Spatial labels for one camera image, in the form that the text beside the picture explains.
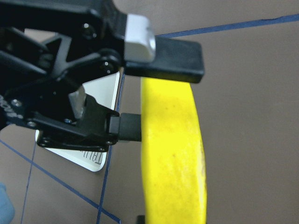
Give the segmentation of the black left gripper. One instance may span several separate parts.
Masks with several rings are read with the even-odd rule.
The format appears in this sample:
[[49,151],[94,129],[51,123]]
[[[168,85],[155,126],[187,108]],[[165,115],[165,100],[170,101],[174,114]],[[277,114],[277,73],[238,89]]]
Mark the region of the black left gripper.
[[15,28],[0,29],[2,127],[39,131],[41,147],[106,152],[120,140],[141,141],[141,116],[72,93],[67,60],[72,39],[57,34],[43,42]]

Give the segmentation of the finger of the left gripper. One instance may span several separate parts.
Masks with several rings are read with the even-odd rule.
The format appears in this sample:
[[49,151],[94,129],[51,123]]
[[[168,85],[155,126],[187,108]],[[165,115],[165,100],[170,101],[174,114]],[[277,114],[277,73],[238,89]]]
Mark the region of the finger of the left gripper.
[[128,75],[199,83],[201,45],[154,35],[150,21],[111,0],[3,0],[0,66],[35,79],[84,83]]

